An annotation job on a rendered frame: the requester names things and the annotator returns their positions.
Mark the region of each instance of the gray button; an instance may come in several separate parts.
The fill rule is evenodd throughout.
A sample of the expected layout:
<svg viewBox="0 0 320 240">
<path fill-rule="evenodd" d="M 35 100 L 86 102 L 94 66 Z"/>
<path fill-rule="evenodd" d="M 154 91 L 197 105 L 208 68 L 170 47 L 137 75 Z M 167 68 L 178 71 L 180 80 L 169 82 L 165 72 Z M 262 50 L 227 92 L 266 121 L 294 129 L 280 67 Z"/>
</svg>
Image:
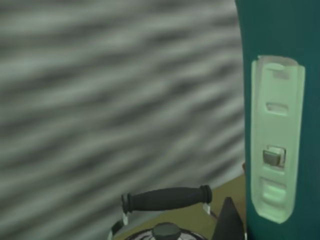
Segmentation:
<svg viewBox="0 0 320 240">
<path fill-rule="evenodd" d="M 279 166 L 281 155 L 272 151 L 263 150 L 263 161 L 271 166 Z"/>
</svg>

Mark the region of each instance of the gray textured wall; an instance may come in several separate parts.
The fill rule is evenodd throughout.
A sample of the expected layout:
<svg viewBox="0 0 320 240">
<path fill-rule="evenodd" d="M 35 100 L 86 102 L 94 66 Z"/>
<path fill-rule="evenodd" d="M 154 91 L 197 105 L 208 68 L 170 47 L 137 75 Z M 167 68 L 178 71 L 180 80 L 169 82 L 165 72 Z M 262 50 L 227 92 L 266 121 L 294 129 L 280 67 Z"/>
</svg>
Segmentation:
<svg viewBox="0 0 320 240">
<path fill-rule="evenodd" d="M 123 193 L 219 186 L 243 118 L 232 0 L 1 0 L 0 239 L 103 240 Z"/>
</svg>

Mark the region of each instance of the wooden table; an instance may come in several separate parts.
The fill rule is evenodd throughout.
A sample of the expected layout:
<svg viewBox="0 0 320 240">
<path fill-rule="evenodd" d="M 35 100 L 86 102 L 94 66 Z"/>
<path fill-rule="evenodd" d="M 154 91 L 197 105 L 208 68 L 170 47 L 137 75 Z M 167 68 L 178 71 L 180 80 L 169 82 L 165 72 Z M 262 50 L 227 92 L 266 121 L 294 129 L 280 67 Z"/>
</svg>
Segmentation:
<svg viewBox="0 0 320 240">
<path fill-rule="evenodd" d="M 244 224 L 246 224 L 246 187 L 245 176 L 241 175 L 212 191 L 212 210 L 219 215 L 225 197 L 231 197 Z M 202 204 L 196 204 L 176 210 L 167 211 L 160 216 L 145 222 L 144 224 L 125 232 L 116 240 L 124 240 L 133 233 L 141 230 L 153 228 L 156 224 L 170 222 L 178 225 L 182 229 L 188 229 L 201 234 L 207 239 L 211 239 L 216 220 L 211 218 L 202 209 Z"/>
</svg>

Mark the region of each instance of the teal object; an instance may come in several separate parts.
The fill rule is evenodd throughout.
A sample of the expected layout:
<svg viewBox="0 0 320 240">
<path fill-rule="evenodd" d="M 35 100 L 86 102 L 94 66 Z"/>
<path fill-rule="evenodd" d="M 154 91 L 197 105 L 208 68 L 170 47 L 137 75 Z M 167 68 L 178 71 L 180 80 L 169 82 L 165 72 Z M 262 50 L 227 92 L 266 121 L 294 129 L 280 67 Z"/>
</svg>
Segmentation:
<svg viewBox="0 0 320 240">
<path fill-rule="evenodd" d="M 236 0 L 244 71 L 246 214 L 248 240 L 320 239 L 320 1 Z M 305 68 L 295 204 L 276 223 L 261 217 L 251 195 L 252 62 L 291 58 Z"/>
</svg>

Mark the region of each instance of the black handle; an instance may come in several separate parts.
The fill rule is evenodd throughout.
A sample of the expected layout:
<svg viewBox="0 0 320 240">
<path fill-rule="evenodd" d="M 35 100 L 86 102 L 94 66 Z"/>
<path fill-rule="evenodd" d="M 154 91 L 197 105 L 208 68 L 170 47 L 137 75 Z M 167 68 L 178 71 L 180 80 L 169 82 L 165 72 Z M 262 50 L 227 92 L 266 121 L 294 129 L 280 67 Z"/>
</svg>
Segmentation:
<svg viewBox="0 0 320 240">
<path fill-rule="evenodd" d="M 211 203 L 208 185 L 199 188 L 176 187 L 147 191 L 137 195 L 122 195 L 124 213 L 133 211 L 165 211 L 185 208 L 198 203 Z"/>
</svg>

